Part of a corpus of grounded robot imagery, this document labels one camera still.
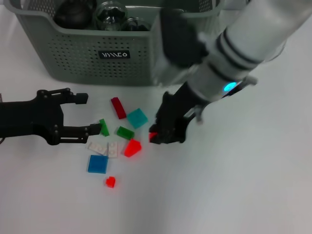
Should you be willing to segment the grey perforated storage bin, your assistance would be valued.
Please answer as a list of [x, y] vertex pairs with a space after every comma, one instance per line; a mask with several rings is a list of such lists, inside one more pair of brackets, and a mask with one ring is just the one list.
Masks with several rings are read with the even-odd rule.
[[[64, 0], [3, 0], [13, 12], [48, 73], [81, 84], [152, 86], [157, 44], [153, 32], [61, 28], [54, 22]], [[110, 0], [98, 0], [103, 3]], [[116, 0], [129, 17], [153, 23], [161, 7], [183, 10], [198, 31], [211, 33], [226, 0]]]

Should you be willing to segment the green rectangular building brick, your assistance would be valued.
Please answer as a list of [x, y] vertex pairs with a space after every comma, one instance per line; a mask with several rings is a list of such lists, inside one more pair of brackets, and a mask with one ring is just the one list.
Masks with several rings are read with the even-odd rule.
[[122, 126], [119, 126], [117, 129], [117, 135], [121, 138], [124, 138], [126, 140], [131, 140], [134, 138], [135, 133], [127, 128], [124, 128]]

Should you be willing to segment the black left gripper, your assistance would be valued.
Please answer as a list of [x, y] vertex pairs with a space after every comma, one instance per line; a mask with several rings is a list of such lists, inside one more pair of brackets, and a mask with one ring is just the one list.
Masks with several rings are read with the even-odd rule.
[[82, 143], [89, 136], [99, 135], [101, 124], [73, 127], [63, 126], [61, 104], [86, 104], [87, 93], [74, 94], [69, 88], [53, 91], [39, 90], [29, 101], [0, 103], [0, 143], [5, 138], [37, 135], [48, 144]]

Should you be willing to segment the white flat building plate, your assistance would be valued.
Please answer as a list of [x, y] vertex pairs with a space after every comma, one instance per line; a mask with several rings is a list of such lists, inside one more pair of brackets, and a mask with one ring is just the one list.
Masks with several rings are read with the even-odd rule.
[[86, 149], [91, 150], [92, 152], [95, 152], [99, 155], [102, 156], [107, 156], [108, 155], [108, 144], [100, 144], [96, 142], [90, 141], [89, 143], [86, 144]]
[[118, 157], [118, 142], [109, 142], [107, 148], [107, 156], [109, 158], [117, 158]]

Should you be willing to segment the small green building brick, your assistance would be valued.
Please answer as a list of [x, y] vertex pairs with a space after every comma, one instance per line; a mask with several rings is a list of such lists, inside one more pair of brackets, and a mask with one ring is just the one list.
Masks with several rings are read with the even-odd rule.
[[104, 119], [100, 119], [100, 120], [99, 120], [99, 123], [100, 123], [100, 125], [101, 125], [100, 134], [101, 134], [102, 136], [105, 136], [105, 137], [109, 136], [110, 134], [109, 134], [109, 130], [108, 130], [108, 127], [107, 127], [107, 125], [106, 125], [105, 120], [104, 120]]

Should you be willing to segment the red sloped building brick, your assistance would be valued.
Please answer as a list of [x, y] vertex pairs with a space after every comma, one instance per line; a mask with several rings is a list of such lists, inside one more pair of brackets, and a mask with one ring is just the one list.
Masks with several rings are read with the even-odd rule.
[[132, 157], [133, 155], [141, 151], [141, 149], [142, 149], [142, 146], [141, 146], [140, 141], [131, 139], [124, 150], [124, 155], [126, 157]]

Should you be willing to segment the dark red long brick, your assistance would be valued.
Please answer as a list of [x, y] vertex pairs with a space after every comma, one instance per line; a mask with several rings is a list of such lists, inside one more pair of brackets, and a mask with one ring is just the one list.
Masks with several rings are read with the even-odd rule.
[[125, 110], [119, 100], [118, 97], [114, 97], [111, 99], [111, 103], [115, 109], [115, 112], [117, 114], [117, 117], [119, 119], [125, 119], [127, 117], [126, 113], [125, 113]]

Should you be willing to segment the glass teacup black sleeve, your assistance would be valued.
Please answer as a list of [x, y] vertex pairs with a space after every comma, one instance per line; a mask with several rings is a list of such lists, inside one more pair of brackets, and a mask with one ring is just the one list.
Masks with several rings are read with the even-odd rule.
[[122, 25], [121, 31], [146, 32], [150, 31], [151, 25], [142, 18], [128, 18]]
[[127, 8], [118, 1], [99, 4], [94, 12], [94, 24], [101, 31], [120, 31], [127, 19]]

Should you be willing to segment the blue square building plate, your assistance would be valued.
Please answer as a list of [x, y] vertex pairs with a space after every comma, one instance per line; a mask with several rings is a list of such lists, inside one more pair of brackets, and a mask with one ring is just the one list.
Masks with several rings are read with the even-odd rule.
[[108, 156], [90, 155], [87, 172], [105, 174], [107, 171]]

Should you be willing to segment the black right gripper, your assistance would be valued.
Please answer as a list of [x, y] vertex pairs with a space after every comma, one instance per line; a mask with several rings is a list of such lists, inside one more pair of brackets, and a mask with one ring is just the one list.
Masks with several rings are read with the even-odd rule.
[[151, 143], [169, 144], [183, 143], [186, 140], [186, 125], [177, 126], [171, 138], [169, 130], [163, 127], [173, 127], [175, 121], [196, 106], [205, 107], [207, 100], [199, 97], [185, 82], [173, 95], [165, 92], [161, 106], [156, 114], [156, 123], [149, 128], [149, 133], [157, 132]]

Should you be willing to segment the teal square building plate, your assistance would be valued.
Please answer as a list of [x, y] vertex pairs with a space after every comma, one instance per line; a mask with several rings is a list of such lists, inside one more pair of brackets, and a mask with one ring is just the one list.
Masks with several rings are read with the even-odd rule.
[[141, 126], [143, 126], [145, 123], [148, 122], [148, 118], [140, 108], [137, 108], [136, 110], [130, 112], [127, 115], [127, 119], [135, 129], [140, 128]]

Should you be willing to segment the black round teapot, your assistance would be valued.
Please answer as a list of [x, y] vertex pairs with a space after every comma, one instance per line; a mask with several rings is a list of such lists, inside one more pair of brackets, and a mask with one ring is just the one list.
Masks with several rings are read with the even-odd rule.
[[97, 0], [65, 0], [54, 15], [54, 22], [66, 29], [85, 29], [96, 7]]

